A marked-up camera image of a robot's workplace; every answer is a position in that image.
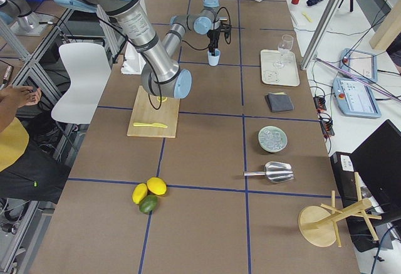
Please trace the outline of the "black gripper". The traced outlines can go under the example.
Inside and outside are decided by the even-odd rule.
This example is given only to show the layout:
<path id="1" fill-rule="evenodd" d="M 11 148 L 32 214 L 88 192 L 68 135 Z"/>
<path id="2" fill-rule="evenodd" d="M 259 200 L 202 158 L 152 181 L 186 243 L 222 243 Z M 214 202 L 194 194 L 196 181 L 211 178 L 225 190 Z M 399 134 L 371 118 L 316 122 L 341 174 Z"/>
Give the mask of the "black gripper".
<path id="1" fill-rule="evenodd" d="M 211 56 L 216 55 L 216 49 L 219 45 L 220 35 L 224 35 L 224 40 L 227 45 L 231 44 L 231 29 L 232 26 L 229 23 L 220 22 L 219 26 L 213 26 L 213 29 L 207 32 L 207 37 L 209 38 L 208 54 Z"/>

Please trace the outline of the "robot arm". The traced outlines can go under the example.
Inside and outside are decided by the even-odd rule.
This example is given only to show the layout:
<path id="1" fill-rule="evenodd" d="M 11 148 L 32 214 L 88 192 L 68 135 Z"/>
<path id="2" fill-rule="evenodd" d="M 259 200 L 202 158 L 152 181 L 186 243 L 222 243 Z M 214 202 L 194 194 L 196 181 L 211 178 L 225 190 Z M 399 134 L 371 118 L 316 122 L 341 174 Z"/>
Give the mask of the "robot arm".
<path id="1" fill-rule="evenodd" d="M 182 69 L 172 56 L 189 31 L 207 35 L 210 57 L 218 57 L 219 38 L 231 39 L 229 18 L 220 16 L 219 0 L 203 0 L 198 14 L 174 16 L 170 30 L 160 40 L 140 5 L 140 0 L 54 0 L 59 5 L 78 11 L 94 13 L 101 7 L 107 16 L 115 18 L 127 40 L 141 54 L 146 64 L 142 70 L 142 86 L 151 95 L 185 98 L 192 86 L 192 75 Z"/>
<path id="2" fill-rule="evenodd" d="M 1 19 L 8 26 L 17 21 L 26 32 L 39 26 L 39 17 L 26 0 L 1 0 Z"/>

